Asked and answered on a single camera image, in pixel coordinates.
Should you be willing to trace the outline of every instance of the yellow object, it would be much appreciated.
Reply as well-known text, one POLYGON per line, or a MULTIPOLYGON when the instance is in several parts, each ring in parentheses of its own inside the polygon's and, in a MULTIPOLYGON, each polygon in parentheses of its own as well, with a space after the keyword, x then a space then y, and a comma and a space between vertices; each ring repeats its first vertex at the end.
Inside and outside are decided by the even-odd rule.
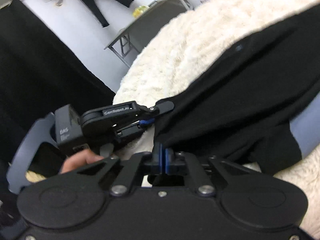
POLYGON ((149 6, 139 6, 132 13, 133 17, 138 18, 141 14, 143 14, 146 10, 148 10, 149 6))
POLYGON ((35 173, 33 171, 27 171, 26 172, 26 178, 27 178, 28 181, 34 182, 34 183, 46 179, 45 176, 37 174, 37 173, 35 173))

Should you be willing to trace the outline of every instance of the blue accent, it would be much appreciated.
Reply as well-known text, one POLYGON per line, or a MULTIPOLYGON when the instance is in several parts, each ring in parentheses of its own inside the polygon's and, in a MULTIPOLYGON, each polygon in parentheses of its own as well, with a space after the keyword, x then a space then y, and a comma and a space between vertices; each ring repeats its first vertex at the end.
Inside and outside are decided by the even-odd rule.
POLYGON ((243 45, 238 45, 238 46, 236 46, 236 51, 241 51, 241 49, 243 49, 243 45))
POLYGON ((159 166, 160 174, 162 174, 162 144, 160 144, 159 150, 159 166))
POLYGON ((290 120, 290 131, 301 150, 302 159, 320 143, 320 92, 295 118, 290 120))
POLYGON ((169 173, 169 151, 168 149, 165 149, 165 173, 169 173))
POLYGON ((149 125, 155 122, 154 118, 151 118, 149 120, 140 120, 139 125, 149 125))

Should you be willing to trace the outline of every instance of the metal table leg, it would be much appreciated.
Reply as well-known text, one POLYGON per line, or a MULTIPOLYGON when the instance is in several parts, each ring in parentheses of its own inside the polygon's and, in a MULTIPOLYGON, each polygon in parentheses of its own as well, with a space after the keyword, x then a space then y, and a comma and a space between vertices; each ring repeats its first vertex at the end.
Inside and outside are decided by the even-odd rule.
POLYGON ((108 47, 108 48, 109 48, 114 54, 116 54, 116 55, 118 56, 118 58, 121 59, 121 61, 122 61, 128 68, 131 67, 131 66, 129 65, 129 63, 126 62, 126 61, 124 60, 124 58, 121 57, 121 55, 120 55, 112 46, 110 46, 110 47, 108 47))
POLYGON ((184 0, 179 0, 183 6, 187 9, 187 10, 190 10, 190 7, 187 5, 187 3, 184 1, 184 0))
POLYGON ((131 42, 130 42, 130 36, 128 34, 128 37, 123 36, 123 38, 127 41, 125 44, 129 44, 129 51, 131 51, 131 48, 133 48, 136 52, 140 53, 141 51, 139 51, 131 42))

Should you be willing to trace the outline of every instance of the white fluffy blanket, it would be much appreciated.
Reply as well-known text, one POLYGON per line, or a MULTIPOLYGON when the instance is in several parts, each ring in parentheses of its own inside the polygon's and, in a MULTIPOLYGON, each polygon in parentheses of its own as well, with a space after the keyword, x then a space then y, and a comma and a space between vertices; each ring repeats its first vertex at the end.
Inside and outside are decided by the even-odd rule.
MULTIPOLYGON (((137 57, 114 98, 114 104, 135 100, 151 107, 174 96, 203 73, 231 44, 320 0, 210 0, 164 26, 137 57)), ((118 154, 129 158, 151 151, 154 130, 118 154)), ((305 160, 276 174, 304 190, 308 212, 301 227, 320 238, 320 147, 305 160)))

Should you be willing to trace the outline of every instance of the screw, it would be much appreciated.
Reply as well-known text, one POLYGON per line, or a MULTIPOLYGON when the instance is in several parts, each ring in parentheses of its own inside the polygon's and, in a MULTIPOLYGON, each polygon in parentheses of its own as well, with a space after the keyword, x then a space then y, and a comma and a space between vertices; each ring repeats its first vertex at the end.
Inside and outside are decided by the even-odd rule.
POLYGON ((178 159, 181 159, 181 160, 184 159, 184 152, 176 152, 175 154, 178 159))
POLYGON ((214 187, 210 186, 210 185, 202 185, 198 188, 198 191, 201 193, 201 194, 205 194, 205 195, 208 195, 208 194, 211 194, 214 192, 214 187))
POLYGON ((127 187, 124 185, 115 185, 111 188, 111 192, 115 195, 123 195, 127 190, 127 187))
POLYGON ((165 197, 167 195, 167 192, 165 191, 159 191, 158 192, 159 197, 165 197))
POLYGON ((299 236, 291 236, 291 237, 289 238, 289 240, 299 240, 299 239, 300 239, 299 236))

